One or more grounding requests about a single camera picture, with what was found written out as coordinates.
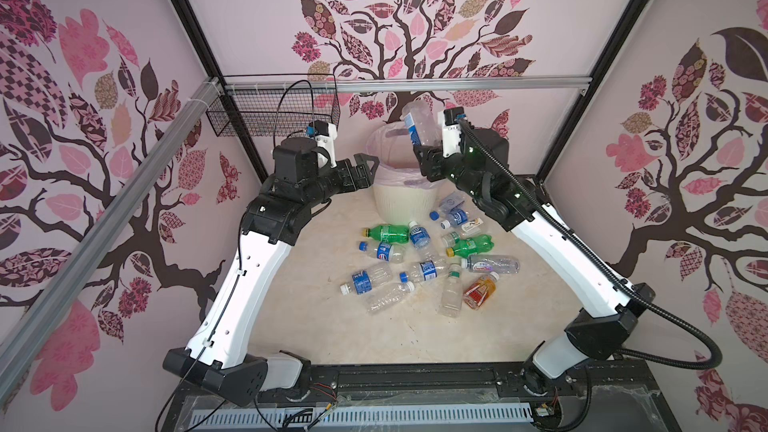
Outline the small bottle blue label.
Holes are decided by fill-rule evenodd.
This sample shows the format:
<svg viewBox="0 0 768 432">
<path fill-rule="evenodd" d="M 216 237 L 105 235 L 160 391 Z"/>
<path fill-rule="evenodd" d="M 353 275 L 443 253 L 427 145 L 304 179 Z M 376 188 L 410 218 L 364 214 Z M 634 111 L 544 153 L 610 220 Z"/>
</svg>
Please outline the small bottle blue label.
<svg viewBox="0 0 768 432">
<path fill-rule="evenodd" d="M 403 109 L 403 121 L 414 146 L 436 146 L 441 129 L 427 102 L 416 100 Z"/>
</svg>

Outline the orange tea bottle red label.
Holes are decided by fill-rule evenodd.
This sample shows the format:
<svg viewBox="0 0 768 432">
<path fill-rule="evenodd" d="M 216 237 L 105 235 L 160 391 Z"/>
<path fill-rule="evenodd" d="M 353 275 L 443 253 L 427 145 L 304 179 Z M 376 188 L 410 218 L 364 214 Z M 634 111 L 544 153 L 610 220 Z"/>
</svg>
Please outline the orange tea bottle red label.
<svg viewBox="0 0 768 432">
<path fill-rule="evenodd" d="M 464 291 L 464 303 L 473 310 L 479 309 L 496 291 L 499 278 L 496 272 L 478 278 Z"/>
</svg>

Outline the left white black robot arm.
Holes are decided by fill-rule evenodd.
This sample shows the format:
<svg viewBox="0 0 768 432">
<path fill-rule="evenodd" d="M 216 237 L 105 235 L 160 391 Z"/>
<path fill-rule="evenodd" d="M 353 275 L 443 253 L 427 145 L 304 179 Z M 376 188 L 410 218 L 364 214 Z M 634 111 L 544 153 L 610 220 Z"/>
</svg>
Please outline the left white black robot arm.
<svg viewBox="0 0 768 432">
<path fill-rule="evenodd" d="M 337 194 L 373 185 L 379 160 L 359 153 L 338 159 L 326 136 L 284 139 L 273 150 L 275 171 L 248 205 L 237 233 L 236 254 L 202 324 L 181 348 L 171 349 L 164 370 L 239 407 L 261 391 L 295 387 L 307 364 L 281 352 L 249 354 L 249 338 L 268 289 L 315 210 Z"/>
</svg>

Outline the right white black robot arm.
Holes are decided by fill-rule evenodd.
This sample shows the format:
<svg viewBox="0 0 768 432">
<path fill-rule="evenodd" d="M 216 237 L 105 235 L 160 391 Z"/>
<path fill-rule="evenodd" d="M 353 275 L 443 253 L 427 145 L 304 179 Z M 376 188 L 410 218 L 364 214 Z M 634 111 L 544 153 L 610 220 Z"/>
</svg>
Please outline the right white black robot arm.
<svg viewBox="0 0 768 432">
<path fill-rule="evenodd" d="M 538 346 L 525 365 L 528 376 L 554 380 L 588 359 L 620 351 L 654 292 L 627 282 L 570 230 L 536 188 L 504 161 L 505 139 L 491 129 L 460 122 L 442 129 L 407 129 L 421 174 L 446 179 L 471 197 L 485 215 L 531 247 L 570 287 L 582 308 L 564 331 Z"/>
</svg>

